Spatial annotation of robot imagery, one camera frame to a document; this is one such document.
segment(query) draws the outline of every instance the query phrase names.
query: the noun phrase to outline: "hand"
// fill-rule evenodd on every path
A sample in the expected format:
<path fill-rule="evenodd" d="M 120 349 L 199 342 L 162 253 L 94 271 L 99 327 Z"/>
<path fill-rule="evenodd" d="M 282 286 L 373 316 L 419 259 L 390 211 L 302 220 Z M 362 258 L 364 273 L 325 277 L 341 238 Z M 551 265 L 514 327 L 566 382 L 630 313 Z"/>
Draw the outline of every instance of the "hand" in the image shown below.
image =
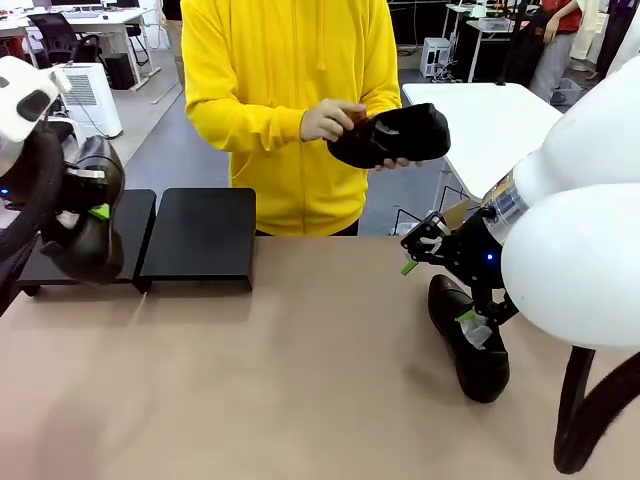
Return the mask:
<path fill-rule="evenodd" d="M 413 163 L 415 163 L 417 167 L 422 167 L 423 165 L 422 162 L 413 162 Z M 397 160 L 385 158 L 384 163 L 376 167 L 376 172 L 381 172 L 385 168 L 388 168 L 389 170 L 393 170 L 394 168 L 396 168 L 396 166 L 408 167 L 409 165 L 411 165 L 411 162 L 406 158 L 401 157 L 401 158 L 398 158 Z"/>
<path fill-rule="evenodd" d="M 549 45 L 553 42 L 553 39 L 556 38 L 556 33 L 558 33 L 558 25 L 560 24 L 560 19 L 555 15 L 551 17 L 549 22 L 547 23 L 547 28 L 544 31 L 544 44 Z"/>
<path fill-rule="evenodd" d="M 342 100 L 323 100 L 311 110 L 307 110 L 300 124 L 300 139 L 310 142 L 323 138 L 335 142 L 344 130 L 353 130 L 350 115 L 366 112 L 367 107 Z"/>

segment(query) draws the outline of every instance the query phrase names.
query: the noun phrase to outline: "desk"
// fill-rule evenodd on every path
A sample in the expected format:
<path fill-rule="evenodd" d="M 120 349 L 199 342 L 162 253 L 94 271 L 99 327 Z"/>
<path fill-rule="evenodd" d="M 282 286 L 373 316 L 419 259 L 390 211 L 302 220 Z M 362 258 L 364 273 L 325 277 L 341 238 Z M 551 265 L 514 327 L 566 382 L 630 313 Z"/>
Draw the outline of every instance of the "desk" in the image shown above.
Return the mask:
<path fill-rule="evenodd" d="M 505 393 L 465 400 L 427 316 L 440 270 L 404 278 L 404 263 L 397 238 L 259 238 L 253 294 L 20 295 L 0 318 L 3 477 L 566 478 L 552 445 L 569 346 L 514 318 Z M 594 377 L 623 357 L 599 353 Z M 639 414 L 581 479 L 637 478 Z"/>
<path fill-rule="evenodd" d="M 447 3 L 445 5 L 445 7 L 447 8 L 447 13 L 444 17 L 444 27 L 442 27 L 442 38 L 446 38 L 445 35 L 447 34 L 447 25 L 449 23 L 449 11 L 455 12 L 456 14 L 456 19 L 453 24 L 453 31 L 451 32 L 451 36 L 449 37 L 449 43 L 451 45 L 451 52 L 449 54 L 450 55 L 449 58 L 453 58 L 453 55 L 455 53 L 456 43 L 458 40 L 457 33 L 458 33 L 458 22 L 460 21 L 460 14 L 470 12 L 471 10 L 473 10 L 474 7 L 477 7 L 477 6 L 478 5 L 458 5 L 455 3 Z M 488 8 L 486 9 L 486 11 L 498 12 L 498 10 L 495 10 L 492 8 Z"/>
<path fill-rule="evenodd" d="M 104 12 L 103 14 L 107 15 L 108 17 L 106 20 L 102 18 L 103 14 L 101 14 L 94 18 L 67 18 L 67 21 L 78 33 L 115 33 L 117 35 L 120 35 L 124 40 L 124 44 L 127 46 L 129 63 L 136 79 L 136 84 L 131 87 L 131 90 L 138 90 L 149 81 L 150 77 L 160 71 L 160 68 L 153 66 L 151 49 L 149 48 L 149 42 L 147 40 L 147 31 L 144 25 L 144 20 L 142 19 L 142 15 L 149 12 L 150 10 L 151 9 L 149 8 L 132 8 L 119 12 Z M 135 56 L 133 54 L 133 49 L 131 48 L 131 44 L 129 43 L 126 24 L 140 25 L 144 43 L 147 46 L 147 51 L 149 52 L 150 71 L 147 75 L 142 75 L 140 72 L 140 67 L 138 67 Z M 35 65 L 35 56 L 33 55 L 31 42 L 26 31 L 27 28 L 35 29 L 35 27 L 30 26 L 29 19 L 26 17 L 17 20 L 12 19 L 0 21 L 0 37 L 25 36 L 27 38 L 26 43 L 28 53 L 31 56 L 31 59 L 34 61 Z"/>
<path fill-rule="evenodd" d="M 478 20 L 471 20 L 467 22 L 467 25 L 469 25 L 471 28 L 475 28 L 476 30 L 478 30 L 478 40 L 476 41 L 476 48 L 473 52 L 473 60 L 471 60 L 471 69 L 469 70 L 469 78 L 467 79 L 467 82 L 471 83 L 473 82 L 473 76 L 476 72 L 476 63 L 478 63 L 478 52 L 480 52 L 482 35 L 486 34 L 486 35 L 489 35 L 490 37 L 493 37 L 494 35 L 497 35 L 497 34 L 511 33 L 513 32 L 514 23 L 510 22 L 509 28 L 504 28 L 499 30 L 480 27 L 480 22 Z"/>
<path fill-rule="evenodd" d="M 454 3 L 447 3 L 445 5 L 445 7 L 447 8 L 447 13 L 444 17 L 444 27 L 442 27 L 442 38 L 446 38 L 445 35 L 447 34 L 447 25 L 449 24 L 449 12 L 453 11 L 456 14 L 456 20 L 455 23 L 453 24 L 453 32 L 451 32 L 451 43 L 453 44 L 453 40 L 456 38 L 456 32 L 458 31 L 458 21 L 460 20 L 460 14 L 464 13 L 464 12 L 469 12 L 473 9 L 473 5 L 456 5 Z"/>
<path fill-rule="evenodd" d="M 480 201 L 522 157 L 542 144 L 562 116 L 516 84 L 415 83 L 402 89 L 412 105 L 433 103 L 449 122 L 451 149 L 440 172 L 434 210 L 451 170 L 469 196 Z"/>
<path fill-rule="evenodd" d="M 36 60 L 36 56 L 33 53 L 33 48 L 31 46 L 31 42 L 29 41 L 26 27 L 28 25 L 27 19 L 23 16 L 13 16 L 11 19 L 0 20 L 0 38 L 9 38 L 9 37 L 25 37 L 27 41 L 25 42 L 27 45 L 27 53 L 31 58 L 31 63 L 33 65 L 37 65 L 38 62 Z"/>

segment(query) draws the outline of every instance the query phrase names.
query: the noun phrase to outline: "office chair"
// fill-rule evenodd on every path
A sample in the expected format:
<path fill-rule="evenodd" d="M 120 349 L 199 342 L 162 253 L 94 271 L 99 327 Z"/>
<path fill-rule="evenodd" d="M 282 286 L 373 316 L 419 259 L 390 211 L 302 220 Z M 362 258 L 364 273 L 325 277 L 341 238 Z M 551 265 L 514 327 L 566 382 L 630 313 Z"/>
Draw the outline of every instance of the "office chair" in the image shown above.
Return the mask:
<path fill-rule="evenodd" d="M 97 35 L 78 38 L 61 13 L 29 15 L 42 34 L 44 56 L 51 66 L 56 63 L 98 63 L 102 49 Z"/>

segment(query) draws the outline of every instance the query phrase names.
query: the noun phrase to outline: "green tape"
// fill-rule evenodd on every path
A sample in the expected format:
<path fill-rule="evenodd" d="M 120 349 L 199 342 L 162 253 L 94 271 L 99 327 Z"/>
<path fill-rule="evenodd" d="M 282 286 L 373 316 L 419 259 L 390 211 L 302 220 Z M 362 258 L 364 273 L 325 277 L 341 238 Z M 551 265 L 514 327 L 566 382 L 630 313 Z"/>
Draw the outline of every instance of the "green tape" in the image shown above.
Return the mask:
<path fill-rule="evenodd" d="M 99 207 L 92 208 L 91 210 L 89 210 L 89 213 L 94 217 L 99 218 L 100 220 L 109 220 L 109 218 L 111 217 L 111 209 L 106 203 L 103 203 Z"/>
<path fill-rule="evenodd" d="M 467 321 L 472 320 L 472 319 L 477 318 L 477 317 L 478 317 L 478 314 L 476 313 L 476 309 L 472 308 L 468 312 L 463 313 L 459 317 L 456 317 L 456 322 L 464 323 L 464 322 L 467 322 Z"/>
<path fill-rule="evenodd" d="M 411 270 L 413 270 L 417 266 L 418 266 L 418 262 L 416 262 L 415 260 L 410 260 L 409 263 L 407 263 L 404 266 L 404 268 L 400 271 L 400 273 L 402 273 L 406 277 L 407 275 L 409 275 L 409 273 L 411 273 Z"/>

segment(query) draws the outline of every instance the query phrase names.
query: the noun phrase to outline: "yellow hoodie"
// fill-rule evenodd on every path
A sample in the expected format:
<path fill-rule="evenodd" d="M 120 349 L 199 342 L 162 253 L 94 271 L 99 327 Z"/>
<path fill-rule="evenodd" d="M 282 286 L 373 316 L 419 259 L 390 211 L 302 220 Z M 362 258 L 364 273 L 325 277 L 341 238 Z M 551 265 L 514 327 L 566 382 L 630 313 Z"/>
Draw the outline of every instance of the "yellow hoodie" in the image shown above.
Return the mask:
<path fill-rule="evenodd" d="M 369 116 L 400 106 L 387 0 L 183 0 L 187 115 L 232 152 L 231 184 L 257 196 L 257 227 L 330 235 L 364 208 L 367 172 L 300 141 L 325 98 Z"/>

